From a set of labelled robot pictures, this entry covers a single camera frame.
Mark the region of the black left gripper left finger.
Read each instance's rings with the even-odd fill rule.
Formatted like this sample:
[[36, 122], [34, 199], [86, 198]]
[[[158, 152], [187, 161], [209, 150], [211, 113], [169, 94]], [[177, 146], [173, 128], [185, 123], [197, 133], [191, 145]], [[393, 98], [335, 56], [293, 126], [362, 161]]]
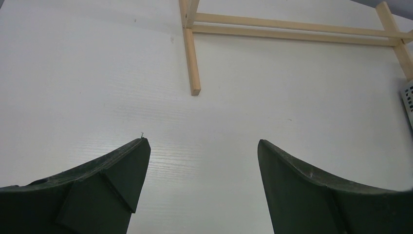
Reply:
[[3, 234], [125, 234], [150, 161], [137, 138], [101, 157], [25, 186], [0, 190]]

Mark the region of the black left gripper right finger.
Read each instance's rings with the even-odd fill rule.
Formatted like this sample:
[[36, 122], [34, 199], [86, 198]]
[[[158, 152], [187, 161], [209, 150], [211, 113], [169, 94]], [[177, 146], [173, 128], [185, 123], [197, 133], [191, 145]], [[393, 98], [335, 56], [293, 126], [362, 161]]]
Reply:
[[413, 192], [364, 185], [258, 144], [263, 188], [276, 234], [410, 234]]

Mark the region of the clear plastic basket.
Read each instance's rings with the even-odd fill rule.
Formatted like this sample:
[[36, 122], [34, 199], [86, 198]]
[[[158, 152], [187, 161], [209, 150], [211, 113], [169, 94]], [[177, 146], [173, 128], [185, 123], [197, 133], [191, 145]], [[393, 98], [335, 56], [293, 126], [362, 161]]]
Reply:
[[413, 81], [410, 80], [400, 89], [400, 95], [409, 119], [411, 128], [413, 127]]

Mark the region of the wooden clothes rack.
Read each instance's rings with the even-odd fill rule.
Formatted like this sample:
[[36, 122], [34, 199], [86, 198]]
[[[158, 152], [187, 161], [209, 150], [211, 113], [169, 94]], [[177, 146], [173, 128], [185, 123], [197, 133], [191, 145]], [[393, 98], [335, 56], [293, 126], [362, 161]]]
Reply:
[[382, 30], [199, 13], [198, 6], [197, 0], [179, 1], [192, 96], [201, 91], [194, 34], [391, 47], [406, 79], [413, 79], [413, 58], [407, 47], [413, 41], [413, 33], [399, 30], [385, 1], [375, 7]]

